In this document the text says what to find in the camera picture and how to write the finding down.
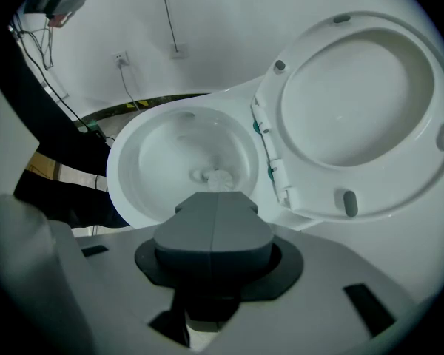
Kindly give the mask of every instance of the toilet lid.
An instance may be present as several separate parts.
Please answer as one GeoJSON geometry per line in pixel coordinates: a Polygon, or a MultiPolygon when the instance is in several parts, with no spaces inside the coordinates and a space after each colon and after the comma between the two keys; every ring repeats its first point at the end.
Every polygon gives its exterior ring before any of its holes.
{"type": "Polygon", "coordinates": [[[444,70],[392,18],[341,15],[275,60],[252,102],[285,207],[323,220],[396,212],[444,174],[444,70]]]}

